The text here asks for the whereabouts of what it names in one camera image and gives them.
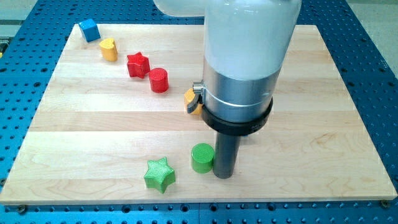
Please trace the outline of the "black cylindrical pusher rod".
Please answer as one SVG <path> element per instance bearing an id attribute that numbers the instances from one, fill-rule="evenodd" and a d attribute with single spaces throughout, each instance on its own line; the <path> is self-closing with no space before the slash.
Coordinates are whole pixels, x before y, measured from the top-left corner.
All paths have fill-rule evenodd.
<path id="1" fill-rule="evenodd" d="M 213 159 L 213 173 L 220 179 L 228 179 L 234 172 L 238 155 L 239 136 L 217 133 L 215 155 Z"/>

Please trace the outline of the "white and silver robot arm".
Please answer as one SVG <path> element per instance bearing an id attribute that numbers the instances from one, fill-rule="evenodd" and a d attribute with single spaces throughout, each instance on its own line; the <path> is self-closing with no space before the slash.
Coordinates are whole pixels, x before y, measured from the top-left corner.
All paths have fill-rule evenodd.
<path id="1" fill-rule="evenodd" d="M 201 106 L 217 132 L 213 173 L 227 179 L 241 136 L 260 130 L 302 5 L 301 0 L 154 0 L 166 15 L 204 18 L 203 76 L 187 111 Z"/>

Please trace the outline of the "yellow block behind arm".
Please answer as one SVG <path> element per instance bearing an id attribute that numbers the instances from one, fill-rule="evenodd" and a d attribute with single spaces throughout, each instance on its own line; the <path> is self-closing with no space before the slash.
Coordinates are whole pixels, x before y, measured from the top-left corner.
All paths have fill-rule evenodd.
<path id="1" fill-rule="evenodd" d="M 184 105 L 185 105 L 185 109 L 187 110 L 187 106 L 189 103 L 191 103 L 194 100 L 195 94 L 193 92 L 193 88 L 188 89 L 185 93 L 184 93 Z M 202 112 L 202 104 L 198 104 L 198 106 L 196 107 L 196 109 L 191 112 L 191 114 L 201 114 Z"/>

